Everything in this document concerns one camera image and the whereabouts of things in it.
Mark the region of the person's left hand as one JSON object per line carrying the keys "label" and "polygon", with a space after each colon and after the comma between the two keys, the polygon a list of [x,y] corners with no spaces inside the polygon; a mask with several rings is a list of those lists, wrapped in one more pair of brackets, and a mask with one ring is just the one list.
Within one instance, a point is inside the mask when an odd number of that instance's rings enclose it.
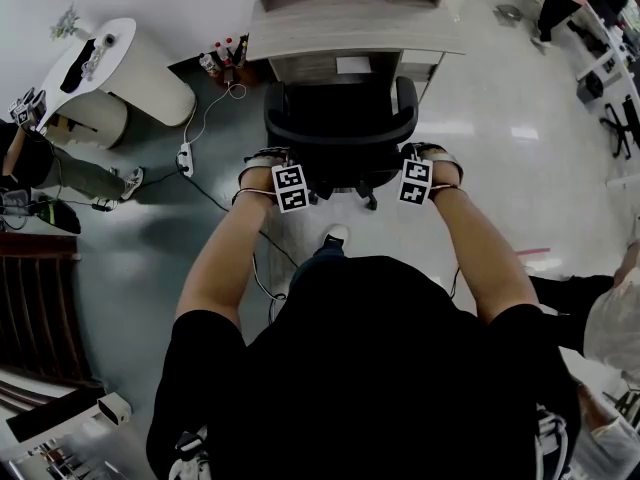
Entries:
{"label": "person's left hand", "polygon": [[274,182],[271,167],[250,167],[240,177],[241,189],[256,189],[263,192],[273,192]]}

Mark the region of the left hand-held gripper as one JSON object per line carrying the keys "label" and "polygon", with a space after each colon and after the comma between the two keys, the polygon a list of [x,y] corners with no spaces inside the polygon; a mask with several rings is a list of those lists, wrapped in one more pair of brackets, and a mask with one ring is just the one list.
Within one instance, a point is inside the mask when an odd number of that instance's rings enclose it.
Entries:
{"label": "left hand-held gripper", "polygon": [[255,168],[271,172],[273,188],[263,190],[246,187],[242,192],[261,194],[277,204],[282,214],[306,209],[310,206],[309,189],[299,164],[287,147],[270,147],[244,158],[242,175]]}

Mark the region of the person's right hand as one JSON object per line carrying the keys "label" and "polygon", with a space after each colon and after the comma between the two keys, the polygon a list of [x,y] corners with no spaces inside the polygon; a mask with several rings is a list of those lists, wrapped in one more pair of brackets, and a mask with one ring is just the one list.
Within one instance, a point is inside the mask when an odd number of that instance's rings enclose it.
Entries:
{"label": "person's right hand", "polygon": [[434,186],[451,185],[460,186],[462,180],[458,166],[449,161],[434,161],[432,184]]}

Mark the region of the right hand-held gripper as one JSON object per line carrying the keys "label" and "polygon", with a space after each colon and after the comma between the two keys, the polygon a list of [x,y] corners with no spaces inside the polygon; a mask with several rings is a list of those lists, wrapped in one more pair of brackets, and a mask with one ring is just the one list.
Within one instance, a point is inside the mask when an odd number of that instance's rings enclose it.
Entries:
{"label": "right hand-held gripper", "polygon": [[458,189],[459,183],[433,181],[437,163],[450,164],[459,170],[457,159],[443,147],[432,143],[407,142],[401,149],[404,163],[398,200],[403,203],[422,205],[427,199],[447,189]]}

